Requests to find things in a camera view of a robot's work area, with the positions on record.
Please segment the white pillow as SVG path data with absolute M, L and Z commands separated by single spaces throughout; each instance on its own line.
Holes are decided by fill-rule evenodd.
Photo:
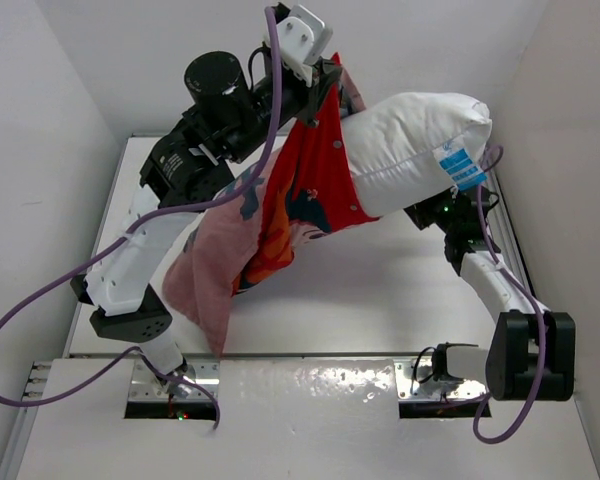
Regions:
M 459 93 L 406 92 L 346 117 L 341 132 L 362 210 L 382 217 L 486 180 L 488 106 Z

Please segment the red patterned pillowcase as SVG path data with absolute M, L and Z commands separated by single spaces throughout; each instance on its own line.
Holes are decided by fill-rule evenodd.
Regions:
M 341 122 L 365 105 L 347 72 L 319 124 L 296 123 L 240 197 L 202 216 L 162 283 L 166 303 L 223 354 L 234 296 L 289 266 L 309 242 L 372 221 L 354 188 Z

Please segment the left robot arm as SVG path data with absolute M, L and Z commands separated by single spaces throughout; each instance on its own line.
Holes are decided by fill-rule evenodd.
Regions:
M 172 316 L 150 282 L 177 237 L 207 210 L 253 193 L 281 126 L 318 124 L 318 112 L 342 74 L 337 56 L 292 68 L 270 47 L 257 49 L 264 77 L 226 51 L 193 60 L 184 83 L 194 104 L 150 151 L 122 233 L 71 286 L 95 310 L 97 336 L 132 343 L 155 370 L 171 375 L 185 360 L 171 333 Z

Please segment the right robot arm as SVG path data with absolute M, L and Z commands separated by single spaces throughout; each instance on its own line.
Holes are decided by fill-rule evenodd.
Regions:
M 444 254 L 495 322 L 483 372 L 496 400 L 524 400 L 532 389 L 540 344 L 538 314 L 545 325 L 545 361 L 536 399 L 567 401 L 574 391 L 576 326 L 572 317 L 554 312 L 528 292 L 518 289 L 515 276 L 490 235 L 486 217 L 499 195 L 485 187 L 465 192 L 444 191 L 405 209 L 415 226 L 432 225 L 444 233 Z

